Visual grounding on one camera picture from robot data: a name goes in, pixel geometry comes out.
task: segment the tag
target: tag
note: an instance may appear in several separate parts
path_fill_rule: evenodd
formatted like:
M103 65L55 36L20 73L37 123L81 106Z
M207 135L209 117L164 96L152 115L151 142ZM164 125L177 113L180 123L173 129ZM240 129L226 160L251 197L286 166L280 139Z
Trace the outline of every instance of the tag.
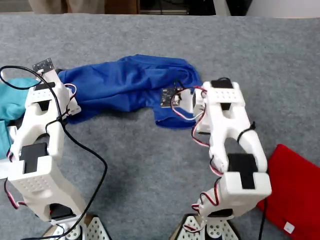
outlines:
M289 234L292 234L292 232L295 230L295 226L287 221L283 229L286 230Z

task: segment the gray table surface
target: gray table surface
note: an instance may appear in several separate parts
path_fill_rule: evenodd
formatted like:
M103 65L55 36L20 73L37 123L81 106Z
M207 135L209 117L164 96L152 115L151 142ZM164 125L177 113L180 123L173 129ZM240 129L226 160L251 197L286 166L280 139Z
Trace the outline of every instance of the gray table surface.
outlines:
M183 58L203 81L238 82L266 155L282 143L320 165L320 19L0 15L0 66L31 67L51 57L56 67L72 68L135 54ZM104 113L68 129L108 161L90 212L115 240L168 239L215 180L208 150L190 130L157 127L151 109ZM62 172L88 200L101 163L67 138L63 154ZM41 236L49 226L27 208L11 208L2 191L0 213L2 240ZM253 209L232 220L243 240L258 239L261 216ZM267 221L263 239L287 237Z

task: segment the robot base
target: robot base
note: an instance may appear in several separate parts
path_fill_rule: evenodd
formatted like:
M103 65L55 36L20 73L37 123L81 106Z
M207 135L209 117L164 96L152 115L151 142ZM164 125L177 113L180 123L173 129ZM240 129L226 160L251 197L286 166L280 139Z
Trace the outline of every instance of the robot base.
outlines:
M64 223L60 224L65 230L66 225ZM61 227L57 227L51 236L60 235L63 233ZM88 224L86 229L77 226L68 235L61 238L55 238L54 240L110 240L108 232L105 230L100 219L96 216Z
M193 228L200 228L195 215L187 214L177 232L175 238L172 240L239 240L240 238L235 233L235 230L229 224L227 220L211 220L209 225L200 233L189 233L182 228L183 225L187 225Z

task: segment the teal cloth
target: teal cloth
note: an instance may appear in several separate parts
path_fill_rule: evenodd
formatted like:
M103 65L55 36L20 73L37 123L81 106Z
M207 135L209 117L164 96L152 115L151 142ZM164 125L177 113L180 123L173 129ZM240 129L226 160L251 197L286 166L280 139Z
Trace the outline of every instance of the teal cloth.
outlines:
M28 87L38 81L34 78L13 78L9 82L17 87ZM6 158L11 145L7 126L11 120L20 118L26 111L28 90L17 90L0 82L0 159Z

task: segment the red fabric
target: red fabric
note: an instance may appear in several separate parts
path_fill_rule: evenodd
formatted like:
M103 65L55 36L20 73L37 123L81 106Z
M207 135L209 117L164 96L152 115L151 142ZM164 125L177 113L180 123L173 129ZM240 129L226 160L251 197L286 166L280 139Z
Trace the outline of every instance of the red fabric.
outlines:
M320 168L279 144L268 162L266 217L294 240L320 240ZM264 201L257 204L264 209ZM294 225L292 234L284 230Z

